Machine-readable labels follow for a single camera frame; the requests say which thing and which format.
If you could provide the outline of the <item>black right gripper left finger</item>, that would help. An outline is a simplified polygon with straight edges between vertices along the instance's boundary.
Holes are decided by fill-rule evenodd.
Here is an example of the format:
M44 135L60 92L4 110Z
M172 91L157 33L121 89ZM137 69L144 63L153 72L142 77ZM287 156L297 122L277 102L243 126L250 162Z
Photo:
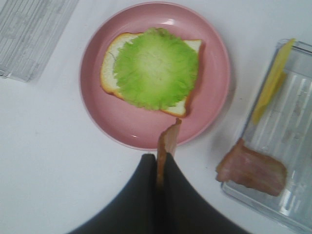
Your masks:
M72 234L155 234L156 157L143 154L120 193Z

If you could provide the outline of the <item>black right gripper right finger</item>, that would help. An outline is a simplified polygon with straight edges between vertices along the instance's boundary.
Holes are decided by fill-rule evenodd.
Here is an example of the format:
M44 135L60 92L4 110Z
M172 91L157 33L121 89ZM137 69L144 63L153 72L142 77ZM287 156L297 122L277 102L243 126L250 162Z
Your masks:
M170 153L163 185L171 234L247 234L210 205L189 183Z

